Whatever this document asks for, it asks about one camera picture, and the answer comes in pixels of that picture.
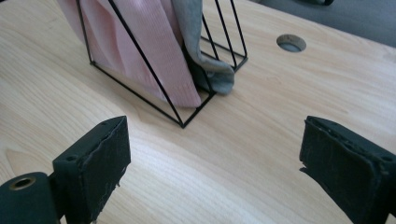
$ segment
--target wood grain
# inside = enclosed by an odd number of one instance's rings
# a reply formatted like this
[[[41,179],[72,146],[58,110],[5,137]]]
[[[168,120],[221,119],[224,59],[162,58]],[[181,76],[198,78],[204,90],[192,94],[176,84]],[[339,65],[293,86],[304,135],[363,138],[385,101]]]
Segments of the wood grain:
[[[396,153],[396,49],[235,3],[249,61],[185,130],[89,66],[54,1],[2,3],[0,183],[50,174],[95,124],[127,115],[132,163],[98,223],[350,223],[299,171],[304,119],[332,119]],[[221,41],[212,1],[205,16]],[[279,48],[283,34],[306,50]]]

